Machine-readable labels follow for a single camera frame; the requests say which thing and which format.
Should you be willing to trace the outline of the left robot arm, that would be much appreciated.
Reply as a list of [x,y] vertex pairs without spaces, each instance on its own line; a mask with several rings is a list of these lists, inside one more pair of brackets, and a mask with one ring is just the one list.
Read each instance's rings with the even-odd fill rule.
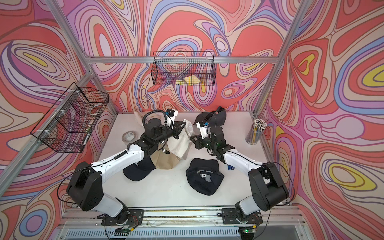
[[105,225],[124,226],[133,220],[133,226],[140,222],[134,217],[129,208],[119,199],[113,198],[103,190],[103,184],[119,171],[137,164],[158,151],[160,145],[165,145],[168,139],[179,139],[186,128],[187,121],[176,121],[176,110],[160,111],[165,120],[142,118],[144,133],[135,142],[128,144],[125,150],[92,164],[81,162],[77,165],[69,185],[67,194],[83,211],[95,210],[104,215]]

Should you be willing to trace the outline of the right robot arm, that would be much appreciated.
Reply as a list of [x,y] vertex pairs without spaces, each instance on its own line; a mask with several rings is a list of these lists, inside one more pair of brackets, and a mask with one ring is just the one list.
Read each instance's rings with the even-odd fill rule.
[[251,195],[236,203],[234,208],[222,210],[225,224],[229,223],[229,219],[245,224],[252,216],[260,214],[261,211],[269,211],[289,198],[289,190],[276,164],[256,162],[241,154],[235,147],[227,144],[222,127],[211,128],[210,134],[205,137],[191,136],[190,140],[196,149],[207,149],[211,156],[244,173],[249,179]]

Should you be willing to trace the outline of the dark grey baseball cap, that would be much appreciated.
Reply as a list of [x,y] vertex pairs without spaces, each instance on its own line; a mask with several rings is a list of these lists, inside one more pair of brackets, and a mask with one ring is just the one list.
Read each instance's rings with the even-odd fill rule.
[[210,127],[220,127],[225,124],[227,118],[226,110],[219,106],[215,111],[200,113],[194,122],[196,125],[199,122],[208,123]]

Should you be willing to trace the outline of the light beige baseball cap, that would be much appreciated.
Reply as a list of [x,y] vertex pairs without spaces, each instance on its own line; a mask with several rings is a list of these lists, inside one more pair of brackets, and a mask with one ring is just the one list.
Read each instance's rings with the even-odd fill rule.
[[193,125],[190,121],[184,119],[186,125],[182,129],[179,139],[175,139],[171,137],[168,139],[167,146],[169,152],[176,155],[178,158],[182,160],[186,160],[188,156],[188,151],[190,149],[191,140],[190,137],[193,135]]

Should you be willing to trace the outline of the tan khaki baseball cap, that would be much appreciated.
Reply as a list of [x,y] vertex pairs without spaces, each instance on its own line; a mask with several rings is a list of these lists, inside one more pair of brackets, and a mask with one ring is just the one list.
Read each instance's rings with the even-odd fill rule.
[[165,145],[151,155],[151,161],[157,169],[171,170],[179,164],[180,158],[171,153],[168,145]]

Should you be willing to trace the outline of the black cap with white logo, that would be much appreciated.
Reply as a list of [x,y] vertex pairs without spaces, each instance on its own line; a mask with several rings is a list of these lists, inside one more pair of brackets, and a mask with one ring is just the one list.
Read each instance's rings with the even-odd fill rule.
[[151,157],[147,157],[138,163],[134,163],[123,169],[123,174],[131,181],[138,182],[146,178],[156,167]]

